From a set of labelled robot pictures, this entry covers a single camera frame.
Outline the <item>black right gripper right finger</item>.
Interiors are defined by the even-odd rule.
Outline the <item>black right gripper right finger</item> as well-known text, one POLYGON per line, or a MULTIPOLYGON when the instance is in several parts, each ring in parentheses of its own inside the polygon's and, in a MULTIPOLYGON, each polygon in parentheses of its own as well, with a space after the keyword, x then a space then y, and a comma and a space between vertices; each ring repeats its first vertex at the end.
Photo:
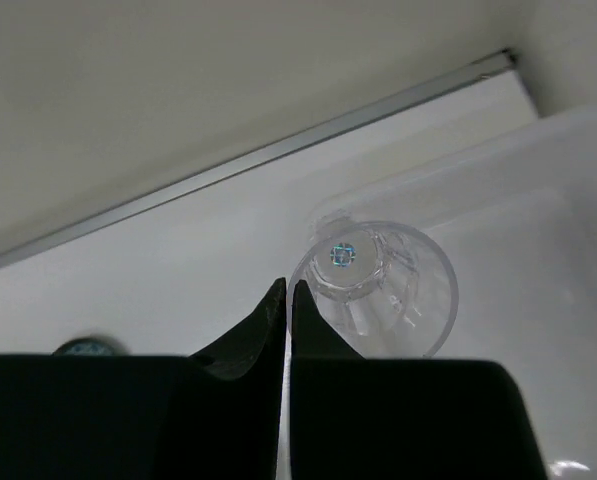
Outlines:
POLYGON ((482 360, 366 359, 293 291, 290 469, 296 479, 543 479, 521 392, 482 360))

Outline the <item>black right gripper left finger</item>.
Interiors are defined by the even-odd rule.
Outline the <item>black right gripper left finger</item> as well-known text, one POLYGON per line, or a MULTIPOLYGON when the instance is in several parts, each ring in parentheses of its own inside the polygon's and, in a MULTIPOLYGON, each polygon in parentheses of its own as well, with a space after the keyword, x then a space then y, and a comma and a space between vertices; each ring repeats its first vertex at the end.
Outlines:
POLYGON ((0 355, 0 479, 271 479, 286 282, 190 356, 0 355))

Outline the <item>clear plastic cup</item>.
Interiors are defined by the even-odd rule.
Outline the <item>clear plastic cup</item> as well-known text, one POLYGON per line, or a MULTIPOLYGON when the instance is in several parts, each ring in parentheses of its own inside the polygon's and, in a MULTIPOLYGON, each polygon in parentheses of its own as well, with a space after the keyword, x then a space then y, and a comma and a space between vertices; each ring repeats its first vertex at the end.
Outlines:
POLYGON ((301 281, 324 321, 365 358, 430 358, 457 317, 449 258, 401 223, 348 216, 321 222, 290 284, 301 281))

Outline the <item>blue floral small plate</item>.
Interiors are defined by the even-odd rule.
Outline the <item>blue floral small plate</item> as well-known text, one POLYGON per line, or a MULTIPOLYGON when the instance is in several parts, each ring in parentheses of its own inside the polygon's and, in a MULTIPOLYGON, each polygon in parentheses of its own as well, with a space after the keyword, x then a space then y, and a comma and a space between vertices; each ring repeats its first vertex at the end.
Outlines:
POLYGON ((53 352, 57 356, 120 356, 121 346, 100 337, 80 337, 62 344, 53 352))

